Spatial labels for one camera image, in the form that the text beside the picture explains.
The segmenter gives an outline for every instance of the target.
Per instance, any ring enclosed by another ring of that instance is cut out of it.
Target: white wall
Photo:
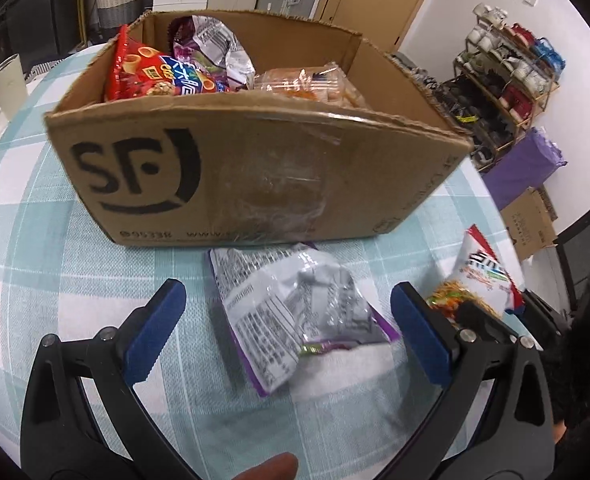
[[[509,13],[537,37],[549,38],[566,59],[560,89],[535,124],[544,126],[568,165],[546,181],[559,218],[559,233],[590,209],[590,28],[569,0],[425,0],[400,51],[438,80],[453,77],[453,58],[475,23],[471,12],[480,2]]]

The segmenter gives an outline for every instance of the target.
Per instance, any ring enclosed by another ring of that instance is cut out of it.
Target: table
[[[403,342],[301,362],[288,387],[259,399],[246,380],[202,248],[126,248],[86,212],[49,144],[41,116],[91,60],[90,48],[32,89],[0,138],[0,444],[19,462],[26,381],[41,337],[92,337],[119,326],[166,278],[187,288],[186,312],[149,379],[136,385],[169,441],[204,480],[230,479],[282,451],[302,480],[367,479],[408,440],[437,398]],[[390,290],[427,295],[453,267],[476,223],[518,286],[523,278],[499,213],[469,159],[395,231],[322,242],[392,320]],[[84,386],[112,449],[125,453],[92,381]],[[467,424],[454,443],[462,449]]]

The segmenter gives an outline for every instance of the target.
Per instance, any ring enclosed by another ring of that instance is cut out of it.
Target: cardboard box on floor
[[[529,188],[501,211],[520,261],[551,247],[557,235],[536,189]]]
[[[102,103],[110,41],[44,120],[111,240],[193,246],[386,233],[469,153],[430,94],[361,34],[262,12],[200,14],[237,35],[258,74],[334,60],[374,111],[260,91]],[[167,52],[168,25],[185,15],[146,13],[129,34]]]

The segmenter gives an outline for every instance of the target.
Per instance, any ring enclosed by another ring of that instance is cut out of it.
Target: purple bag
[[[547,139],[543,128],[531,128],[513,149],[482,176],[499,210],[528,187],[538,188],[567,162],[560,149]]]

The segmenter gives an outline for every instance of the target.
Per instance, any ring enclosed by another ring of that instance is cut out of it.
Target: white cup
[[[19,54],[0,63],[0,108],[8,122],[12,120],[28,97]]]

